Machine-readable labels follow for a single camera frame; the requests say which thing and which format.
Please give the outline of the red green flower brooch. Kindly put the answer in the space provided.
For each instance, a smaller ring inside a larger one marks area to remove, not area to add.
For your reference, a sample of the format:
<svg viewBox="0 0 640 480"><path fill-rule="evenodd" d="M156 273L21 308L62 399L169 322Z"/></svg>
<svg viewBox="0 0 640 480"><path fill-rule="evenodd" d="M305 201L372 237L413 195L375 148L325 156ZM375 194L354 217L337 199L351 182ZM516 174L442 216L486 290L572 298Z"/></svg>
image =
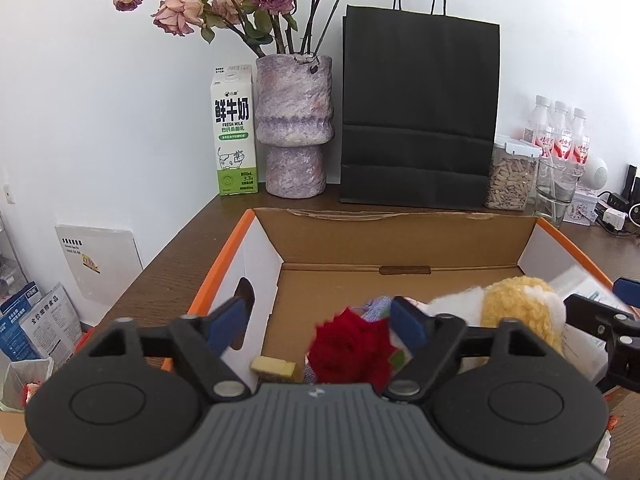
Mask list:
<svg viewBox="0 0 640 480"><path fill-rule="evenodd" d="M345 309L316 326L306 357L320 384L368 384L382 392L392 378L397 352L388 318L366 321Z"/></svg>

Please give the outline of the white yellow plush toy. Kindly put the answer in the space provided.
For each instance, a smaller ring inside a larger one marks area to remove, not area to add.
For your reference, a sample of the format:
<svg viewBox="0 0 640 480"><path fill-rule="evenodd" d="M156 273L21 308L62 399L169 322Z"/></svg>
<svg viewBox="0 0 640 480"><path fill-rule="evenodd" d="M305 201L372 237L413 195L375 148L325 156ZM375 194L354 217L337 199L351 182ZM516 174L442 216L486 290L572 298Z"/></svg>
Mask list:
<svg viewBox="0 0 640 480"><path fill-rule="evenodd" d="M566 307L556 291L540 278L506 278L487 287L475 286L440 296L428 304L417 302L416 306L427 315L448 313L475 327L495 328L503 318L516 318L564 356Z"/></svg>

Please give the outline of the white power adapter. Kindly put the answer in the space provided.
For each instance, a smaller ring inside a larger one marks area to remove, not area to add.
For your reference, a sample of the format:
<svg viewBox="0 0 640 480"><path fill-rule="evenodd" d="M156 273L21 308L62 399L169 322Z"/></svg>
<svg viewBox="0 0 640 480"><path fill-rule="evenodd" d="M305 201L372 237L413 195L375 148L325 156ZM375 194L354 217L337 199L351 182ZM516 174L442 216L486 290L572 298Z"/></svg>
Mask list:
<svg viewBox="0 0 640 480"><path fill-rule="evenodd" d="M602 214L602 221L615 231L621 231L625 227L626 219L626 212L617 210L613 207L606 208Z"/></svg>

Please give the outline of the white tin box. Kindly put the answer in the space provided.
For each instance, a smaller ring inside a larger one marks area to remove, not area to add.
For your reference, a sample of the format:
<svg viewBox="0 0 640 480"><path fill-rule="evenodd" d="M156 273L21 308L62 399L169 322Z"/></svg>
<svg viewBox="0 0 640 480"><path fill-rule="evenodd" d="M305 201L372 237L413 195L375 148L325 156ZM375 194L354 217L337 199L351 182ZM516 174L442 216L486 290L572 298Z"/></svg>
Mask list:
<svg viewBox="0 0 640 480"><path fill-rule="evenodd" d="M578 224L578 226L591 226L597 218L596 206L599 203L598 193L577 185L570 206L564 214L564 221Z"/></svg>

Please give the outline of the black power strip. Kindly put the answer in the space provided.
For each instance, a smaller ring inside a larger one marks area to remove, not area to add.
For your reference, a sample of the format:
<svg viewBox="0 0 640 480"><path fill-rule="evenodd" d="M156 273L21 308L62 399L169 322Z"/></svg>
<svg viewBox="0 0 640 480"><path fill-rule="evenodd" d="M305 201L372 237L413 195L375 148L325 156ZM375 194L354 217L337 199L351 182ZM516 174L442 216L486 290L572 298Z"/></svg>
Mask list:
<svg viewBox="0 0 640 480"><path fill-rule="evenodd" d="M638 168L629 165L626 171L624 186L619 193L604 191L599 195L597 204L597 225L616 236L639 234L639 173ZM625 227L615 231L602 221L602 214L606 208L613 207L626 212Z"/></svg>

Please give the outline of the white board with sticker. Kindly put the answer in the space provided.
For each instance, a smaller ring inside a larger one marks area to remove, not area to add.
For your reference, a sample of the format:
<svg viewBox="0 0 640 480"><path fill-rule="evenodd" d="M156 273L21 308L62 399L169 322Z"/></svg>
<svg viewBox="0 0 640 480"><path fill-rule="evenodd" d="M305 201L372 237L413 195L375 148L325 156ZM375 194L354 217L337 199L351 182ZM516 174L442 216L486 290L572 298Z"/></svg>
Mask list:
<svg viewBox="0 0 640 480"><path fill-rule="evenodd" d="M134 233L58 224L56 236L82 296L111 307L142 272Z"/></svg>

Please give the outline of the empty clear glass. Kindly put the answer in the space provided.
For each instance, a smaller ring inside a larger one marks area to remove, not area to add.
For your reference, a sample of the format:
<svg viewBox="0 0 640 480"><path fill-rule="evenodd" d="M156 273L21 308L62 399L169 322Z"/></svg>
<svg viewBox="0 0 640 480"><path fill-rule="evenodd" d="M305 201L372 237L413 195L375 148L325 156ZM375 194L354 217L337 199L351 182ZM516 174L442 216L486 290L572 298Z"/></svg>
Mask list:
<svg viewBox="0 0 640 480"><path fill-rule="evenodd" d="M577 162L556 157L539 159L535 182L535 214L558 228L584 173Z"/></svg>

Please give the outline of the blue white paper stack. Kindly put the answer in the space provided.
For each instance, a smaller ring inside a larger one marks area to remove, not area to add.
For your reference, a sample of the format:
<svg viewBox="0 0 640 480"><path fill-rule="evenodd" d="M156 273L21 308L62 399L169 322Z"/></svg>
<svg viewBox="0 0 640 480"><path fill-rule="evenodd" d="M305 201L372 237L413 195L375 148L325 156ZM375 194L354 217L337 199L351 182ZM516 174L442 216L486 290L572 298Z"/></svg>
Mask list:
<svg viewBox="0 0 640 480"><path fill-rule="evenodd" d="M2 304L1 351L11 362L51 358L60 367L81 337L78 314L61 284L43 295L30 282Z"/></svg>

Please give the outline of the clear jar of seeds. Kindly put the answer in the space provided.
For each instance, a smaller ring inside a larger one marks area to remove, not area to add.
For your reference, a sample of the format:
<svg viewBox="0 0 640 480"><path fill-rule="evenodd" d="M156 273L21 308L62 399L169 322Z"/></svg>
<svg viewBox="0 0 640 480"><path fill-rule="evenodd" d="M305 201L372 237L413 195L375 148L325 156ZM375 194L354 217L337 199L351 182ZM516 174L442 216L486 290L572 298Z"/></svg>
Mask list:
<svg viewBox="0 0 640 480"><path fill-rule="evenodd" d="M523 211L534 186L541 154L542 149L535 144L510 136L496 136L485 206Z"/></svg>

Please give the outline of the right water bottle red label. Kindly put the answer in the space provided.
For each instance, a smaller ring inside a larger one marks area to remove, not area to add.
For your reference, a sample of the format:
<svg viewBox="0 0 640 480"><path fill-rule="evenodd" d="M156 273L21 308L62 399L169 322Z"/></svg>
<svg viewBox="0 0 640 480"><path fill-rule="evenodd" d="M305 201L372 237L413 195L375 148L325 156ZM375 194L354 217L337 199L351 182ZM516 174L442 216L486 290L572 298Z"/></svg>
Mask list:
<svg viewBox="0 0 640 480"><path fill-rule="evenodd" d="M577 162L578 165L584 166L588 159L591 139L587 125L587 114L579 107L574 108L570 130L572 130L570 159Z"/></svg>

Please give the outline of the purple textured vase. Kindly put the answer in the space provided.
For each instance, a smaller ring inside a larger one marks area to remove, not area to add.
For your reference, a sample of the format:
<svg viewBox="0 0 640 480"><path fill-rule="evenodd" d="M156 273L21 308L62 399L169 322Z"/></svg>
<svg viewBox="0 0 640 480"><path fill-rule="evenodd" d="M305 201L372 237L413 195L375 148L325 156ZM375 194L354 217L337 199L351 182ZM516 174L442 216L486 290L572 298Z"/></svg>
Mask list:
<svg viewBox="0 0 640 480"><path fill-rule="evenodd" d="M322 146L334 137L332 58L272 54L256 61L255 132L268 193L304 200L326 188Z"/></svg>

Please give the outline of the black paper shopping bag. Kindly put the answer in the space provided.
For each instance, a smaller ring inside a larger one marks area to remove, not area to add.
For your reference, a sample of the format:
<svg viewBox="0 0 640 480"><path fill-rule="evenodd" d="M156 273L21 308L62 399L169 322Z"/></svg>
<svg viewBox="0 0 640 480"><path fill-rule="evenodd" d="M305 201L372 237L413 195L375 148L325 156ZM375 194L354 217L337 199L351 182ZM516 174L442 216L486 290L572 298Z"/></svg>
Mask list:
<svg viewBox="0 0 640 480"><path fill-rule="evenodd" d="M494 146L500 28L445 12L351 6L343 18L340 199L484 206Z"/></svg>

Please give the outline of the green white milk carton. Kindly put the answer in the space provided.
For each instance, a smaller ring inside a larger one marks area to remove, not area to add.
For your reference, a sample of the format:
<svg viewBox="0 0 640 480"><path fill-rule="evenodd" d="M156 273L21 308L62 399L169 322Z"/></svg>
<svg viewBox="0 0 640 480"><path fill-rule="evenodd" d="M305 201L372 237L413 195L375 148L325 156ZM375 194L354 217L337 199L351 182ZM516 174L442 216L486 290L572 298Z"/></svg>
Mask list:
<svg viewBox="0 0 640 480"><path fill-rule="evenodd" d="M257 193L252 66L217 67L210 97L219 194Z"/></svg>

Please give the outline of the dried pink rose bouquet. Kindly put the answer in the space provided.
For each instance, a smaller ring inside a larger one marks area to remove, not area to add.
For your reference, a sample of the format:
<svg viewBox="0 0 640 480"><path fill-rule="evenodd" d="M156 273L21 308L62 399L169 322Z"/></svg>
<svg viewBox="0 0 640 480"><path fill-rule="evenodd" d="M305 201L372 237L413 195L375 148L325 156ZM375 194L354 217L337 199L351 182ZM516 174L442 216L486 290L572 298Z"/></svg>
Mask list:
<svg viewBox="0 0 640 480"><path fill-rule="evenodd" d="M148 0L113 0L118 12L131 12ZM326 27L314 38L322 0L160 0L151 15L153 24L166 34L185 37L198 32L209 44L218 29L228 29L258 58L264 47L276 46L277 54L312 55L319 52ZM329 16L341 0L334 0Z"/></svg>

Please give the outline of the purple burlap drawstring pouch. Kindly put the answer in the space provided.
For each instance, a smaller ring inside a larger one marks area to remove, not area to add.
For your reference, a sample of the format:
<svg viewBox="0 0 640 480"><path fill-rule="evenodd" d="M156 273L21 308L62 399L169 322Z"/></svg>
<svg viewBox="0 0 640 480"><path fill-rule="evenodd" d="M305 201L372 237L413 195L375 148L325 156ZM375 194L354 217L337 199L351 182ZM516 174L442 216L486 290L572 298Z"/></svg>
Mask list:
<svg viewBox="0 0 640 480"><path fill-rule="evenodd" d="M376 322L390 316L390 305L393 298L389 296L379 296L368 301L360 308L361 317L367 322Z"/></svg>

